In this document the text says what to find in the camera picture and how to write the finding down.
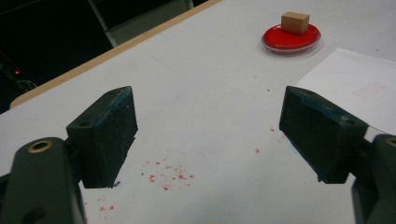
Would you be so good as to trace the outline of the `black device with red light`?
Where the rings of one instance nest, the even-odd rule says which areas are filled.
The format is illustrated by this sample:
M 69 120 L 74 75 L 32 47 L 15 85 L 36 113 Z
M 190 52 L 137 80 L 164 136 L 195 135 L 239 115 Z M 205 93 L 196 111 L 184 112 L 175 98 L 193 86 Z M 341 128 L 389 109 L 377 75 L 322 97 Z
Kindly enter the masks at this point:
M 36 84 L 22 76 L 21 69 L 0 50 L 0 74 L 5 76 L 22 93 L 36 88 Z

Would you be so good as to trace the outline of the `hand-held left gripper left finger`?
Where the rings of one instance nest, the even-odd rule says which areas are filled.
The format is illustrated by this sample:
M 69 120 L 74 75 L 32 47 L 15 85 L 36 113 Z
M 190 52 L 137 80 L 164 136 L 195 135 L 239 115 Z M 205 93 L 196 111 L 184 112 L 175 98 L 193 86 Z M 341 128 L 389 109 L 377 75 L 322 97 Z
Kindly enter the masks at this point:
M 138 131 L 133 89 L 103 94 L 66 127 L 82 159 L 86 189 L 112 188 Z

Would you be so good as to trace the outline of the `white paper sheet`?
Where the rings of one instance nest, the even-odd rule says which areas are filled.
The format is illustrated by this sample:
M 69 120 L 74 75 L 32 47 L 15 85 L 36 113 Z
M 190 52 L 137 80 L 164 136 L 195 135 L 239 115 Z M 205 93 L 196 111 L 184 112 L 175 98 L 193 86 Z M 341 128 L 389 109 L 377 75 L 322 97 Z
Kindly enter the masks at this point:
M 396 135 L 396 62 L 337 49 L 297 86 L 383 133 Z

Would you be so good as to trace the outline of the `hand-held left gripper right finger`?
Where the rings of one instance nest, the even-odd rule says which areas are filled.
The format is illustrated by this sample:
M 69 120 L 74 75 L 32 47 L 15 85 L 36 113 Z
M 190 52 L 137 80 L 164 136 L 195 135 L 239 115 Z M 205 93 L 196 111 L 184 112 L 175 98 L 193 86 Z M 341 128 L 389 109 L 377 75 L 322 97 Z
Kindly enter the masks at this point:
M 369 178 L 364 150 L 368 124 L 313 91 L 288 86 L 279 130 L 326 184 L 343 184 L 353 174 Z

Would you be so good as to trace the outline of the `small wooden stamp block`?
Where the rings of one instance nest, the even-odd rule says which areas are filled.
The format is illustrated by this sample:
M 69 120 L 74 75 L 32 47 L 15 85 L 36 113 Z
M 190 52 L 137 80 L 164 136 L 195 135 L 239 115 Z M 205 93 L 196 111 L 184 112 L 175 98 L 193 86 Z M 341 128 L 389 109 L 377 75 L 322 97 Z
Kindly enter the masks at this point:
M 310 16 L 303 13 L 288 11 L 281 16 L 283 32 L 302 35 L 308 29 Z

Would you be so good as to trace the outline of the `red round ink pad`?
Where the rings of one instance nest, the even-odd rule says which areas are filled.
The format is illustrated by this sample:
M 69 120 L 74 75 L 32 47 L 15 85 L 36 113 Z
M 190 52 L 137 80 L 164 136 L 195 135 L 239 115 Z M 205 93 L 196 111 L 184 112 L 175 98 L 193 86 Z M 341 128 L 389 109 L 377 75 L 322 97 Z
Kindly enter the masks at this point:
M 262 47 L 275 55 L 297 55 L 313 50 L 320 39 L 321 32 L 312 24 L 301 35 L 284 32 L 279 24 L 262 35 Z

